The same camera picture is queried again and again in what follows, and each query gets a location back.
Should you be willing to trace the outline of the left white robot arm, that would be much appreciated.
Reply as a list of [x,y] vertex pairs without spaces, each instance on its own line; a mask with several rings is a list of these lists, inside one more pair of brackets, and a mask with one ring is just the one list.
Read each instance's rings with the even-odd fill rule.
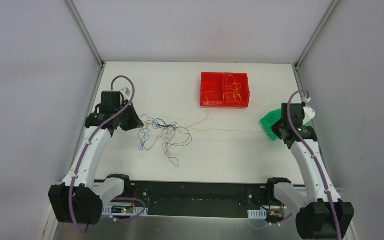
[[96,225],[104,206],[117,198],[127,202],[133,189],[126,185],[127,175],[112,173],[95,186],[96,173],[103,153],[117,129],[131,131],[142,128],[128,88],[101,93],[100,103],[85,119],[80,150],[61,183],[50,187],[48,197],[60,223]]

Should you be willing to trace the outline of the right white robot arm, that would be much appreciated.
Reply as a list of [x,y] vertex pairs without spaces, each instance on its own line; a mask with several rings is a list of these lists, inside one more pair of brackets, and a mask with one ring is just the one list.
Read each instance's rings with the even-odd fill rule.
[[264,200],[270,205],[283,204],[295,218],[303,240],[343,240],[355,214],[352,203],[343,201],[321,161],[318,137],[313,127],[304,124],[307,105],[282,103],[280,119],[271,127],[294,156],[306,196],[283,177],[267,180]]

